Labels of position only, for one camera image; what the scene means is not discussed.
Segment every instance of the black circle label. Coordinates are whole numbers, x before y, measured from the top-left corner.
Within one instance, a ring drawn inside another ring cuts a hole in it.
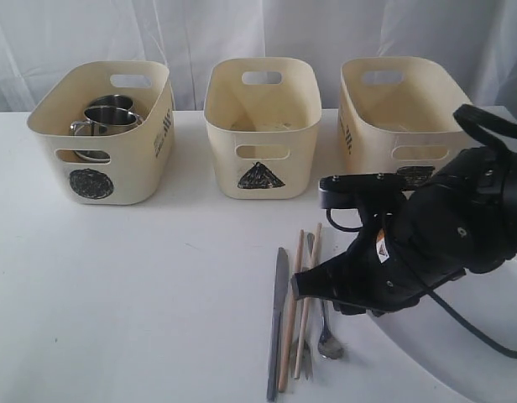
[[[97,170],[73,170],[69,182],[75,193],[87,199],[103,199],[113,193],[109,176]]]

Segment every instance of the bin handle hole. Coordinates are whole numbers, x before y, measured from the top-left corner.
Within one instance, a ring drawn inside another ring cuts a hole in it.
[[[443,160],[448,155],[449,148],[445,145],[402,145],[391,153],[395,160],[401,161]]]
[[[282,144],[239,145],[236,155],[244,160],[284,160],[290,149]]]
[[[113,74],[109,81],[116,88],[150,88],[152,81],[142,74]]]
[[[242,82],[248,86],[276,85],[283,81],[279,71],[246,71],[242,74]]]
[[[111,157],[100,149],[57,149],[55,156],[69,164],[109,164]]]
[[[403,80],[404,73],[397,70],[366,71],[361,77],[361,81],[367,86],[400,84]]]

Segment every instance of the black triangle label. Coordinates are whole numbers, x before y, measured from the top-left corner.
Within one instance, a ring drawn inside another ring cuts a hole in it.
[[[284,185],[281,179],[260,162],[256,162],[238,182],[240,189],[274,189]]]

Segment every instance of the small warning sticker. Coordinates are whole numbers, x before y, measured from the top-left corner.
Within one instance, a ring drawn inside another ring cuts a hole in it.
[[[385,246],[385,233],[383,229],[379,230],[378,237],[376,237],[376,253],[380,263],[389,259],[389,252]]]

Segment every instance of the white curtain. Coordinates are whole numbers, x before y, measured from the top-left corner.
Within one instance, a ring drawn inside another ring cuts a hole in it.
[[[264,55],[310,63],[324,107],[347,60],[426,57],[517,117],[517,0],[0,0],[0,111],[93,60],[165,63],[177,109],[202,109],[216,63]]]

